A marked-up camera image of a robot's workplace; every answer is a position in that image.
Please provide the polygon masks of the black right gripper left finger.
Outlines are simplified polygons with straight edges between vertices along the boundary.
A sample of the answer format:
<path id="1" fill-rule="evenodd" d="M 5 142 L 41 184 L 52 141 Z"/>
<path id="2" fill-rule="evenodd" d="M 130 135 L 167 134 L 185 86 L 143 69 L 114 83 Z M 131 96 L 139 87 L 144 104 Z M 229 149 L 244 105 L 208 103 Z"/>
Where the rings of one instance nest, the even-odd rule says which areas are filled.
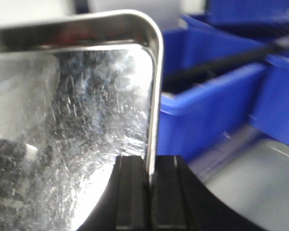
<path id="1" fill-rule="evenodd" d="M 148 182 L 139 156 L 118 156 L 109 182 L 79 231 L 149 230 Z"/>

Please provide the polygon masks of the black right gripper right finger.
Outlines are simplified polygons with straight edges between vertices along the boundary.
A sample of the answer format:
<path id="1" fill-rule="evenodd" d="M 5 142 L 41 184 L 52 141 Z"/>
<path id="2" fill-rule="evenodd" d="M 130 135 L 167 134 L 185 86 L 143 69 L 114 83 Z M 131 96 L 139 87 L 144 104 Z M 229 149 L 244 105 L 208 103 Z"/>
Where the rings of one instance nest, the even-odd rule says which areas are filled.
<path id="1" fill-rule="evenodd" d="M 178 155 L 159 155 L 151 196 L 154 231 L 261 231 L 211 193 Z"/>

